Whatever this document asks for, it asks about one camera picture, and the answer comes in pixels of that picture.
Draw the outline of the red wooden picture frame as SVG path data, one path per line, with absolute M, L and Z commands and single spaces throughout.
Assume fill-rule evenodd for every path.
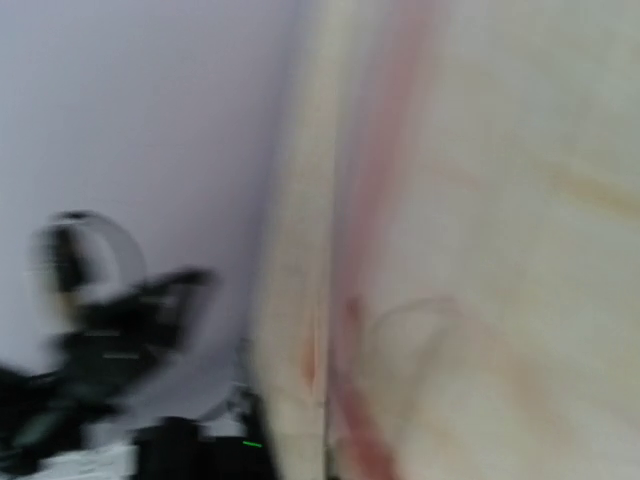
M 396 469 L 355 375 L 365 290 L 401 172 L 438 1 L 314 1 L 265 226 L 251 360 L 282 479 Z

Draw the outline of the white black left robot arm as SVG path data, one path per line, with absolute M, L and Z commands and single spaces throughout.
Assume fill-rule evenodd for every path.
M 90 299 L 99 261 L 87 233 L 110 245 L 122 283 Z M 92 211 L 54 215 L 38 233 L 36 258 L 46 291 L 71 328 L 54 337 L 54 370 L 30 375 L 1 368 L 1 472 L 37 473 L 56 454 L 84 445 L 86 425 L 119 416 L 119 400 L 178 353 L 200 303 L 221 283 L 213 269 L 187 266 L 148 275 L 136 240 L 110 217 Z

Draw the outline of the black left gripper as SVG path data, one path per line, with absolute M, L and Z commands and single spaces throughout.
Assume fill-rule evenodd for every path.
M 73 330 L 56 342 L 62 360 L 52 407 L 88 415 L 113 411 L 113 400 L 177 349 L 190 288 L 217 281 L 214 269 L 185 267 L 152 276 L 107 301 L 83 303 L 77 292 L 57 294 Z

